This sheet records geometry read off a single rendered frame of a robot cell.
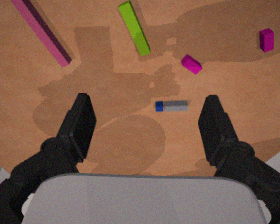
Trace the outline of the small blue block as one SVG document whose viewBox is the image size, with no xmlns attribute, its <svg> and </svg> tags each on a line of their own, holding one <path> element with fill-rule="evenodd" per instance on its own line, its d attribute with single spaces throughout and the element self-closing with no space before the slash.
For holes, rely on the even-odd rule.
<svg viewBox="0 0 280 224">
<path fill-rule="evenodd" d="M 163 112 L 163 101 L 155 101 L 156 112 Z"/>
</svg>

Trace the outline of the pink rod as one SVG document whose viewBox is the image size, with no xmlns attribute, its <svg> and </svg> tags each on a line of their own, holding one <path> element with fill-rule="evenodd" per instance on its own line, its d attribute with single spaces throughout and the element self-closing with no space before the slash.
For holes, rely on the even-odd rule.
<svg viewBox="0 0 280 224">
<path fill-rule="evenodd" d="M 72 59 L 37 12 L 30 0 L 10 1 L 60 66 L 64 67 L 69 65 Z"/>
</svg>

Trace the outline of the grey rod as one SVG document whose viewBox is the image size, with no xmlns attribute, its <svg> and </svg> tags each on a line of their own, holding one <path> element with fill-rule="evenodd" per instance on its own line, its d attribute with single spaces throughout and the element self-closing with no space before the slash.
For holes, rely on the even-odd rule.
<svg viewBox="0 0 280 224">
<path fill-rule="evenodd" d="M 165 101 L 165 112 L 168 111 L 187 111 L 188 102 L 186 101 Z"/>
</svg>

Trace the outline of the lime green rod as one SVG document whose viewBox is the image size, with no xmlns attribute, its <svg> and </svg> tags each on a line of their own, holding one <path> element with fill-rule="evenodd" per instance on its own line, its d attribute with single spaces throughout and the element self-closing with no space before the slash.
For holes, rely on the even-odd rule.
<svg viewBox="0 0 280 224">
<path fill-rule="evenodd" d="M 145 34 L 142 30 L 140 22 L 137 18 L 137 15 L 134 11 L 134 8 L 131 4 L 131 1 L 128 0 L 122 4 L 119 4 L 119 10 L 121 15 L 130 31 L 130 34 L 137 46 L 137 49 L 141 56 L 151 53 L 150 47 L 145 37 Z"/>
</svg>

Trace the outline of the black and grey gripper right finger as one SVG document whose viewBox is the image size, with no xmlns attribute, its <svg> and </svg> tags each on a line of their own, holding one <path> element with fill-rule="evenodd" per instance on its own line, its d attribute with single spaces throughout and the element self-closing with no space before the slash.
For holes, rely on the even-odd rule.
<svg viewBox="0 0 280 224">
<path fill-rule="evenodd" d="M 207 162 L 217 169 L 214 177 L 249 186 L 270 211 L 268 224 L 280 224 L 280 173 L 257 158 L 250 144 L 239 141 L 225 113 L 218 96 L 209 95 L 198 120 Z"/>
</svg>

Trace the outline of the magenta rectangular block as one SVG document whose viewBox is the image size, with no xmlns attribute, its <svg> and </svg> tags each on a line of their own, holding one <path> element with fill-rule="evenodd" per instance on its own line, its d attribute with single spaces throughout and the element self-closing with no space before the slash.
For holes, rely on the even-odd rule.
<svg viewBox="0 0 280 224">
<path fill-rule="evenodd" d="M 197 74 L 202 69 L 201 64 L 188 54 L 181 60 L 181 62 L 182 66 L 184 66 L 194 74 Z"/>
<path fill-rule="evenodd" d="M 259 31 L 260 49 L 265 53 L 274 49 L 274 32 L 267 28 Z"/>
</svg>

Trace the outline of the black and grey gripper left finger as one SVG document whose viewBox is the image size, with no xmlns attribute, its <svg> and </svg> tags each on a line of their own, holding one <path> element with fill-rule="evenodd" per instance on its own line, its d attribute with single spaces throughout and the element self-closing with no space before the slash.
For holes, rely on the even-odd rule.
<svg viewBox="0 0 280 224">
<path fill-rule="evenodd" d="M 0 224 L 21 224 L 24 202 L 46 179 L 79 173 L 76 165 L 87 157 L 95 125 L 90 96 L 78 93 L 56 137 L 46 139 L 38 153 L 14 167 L 0 184 Z"/>
</svg>

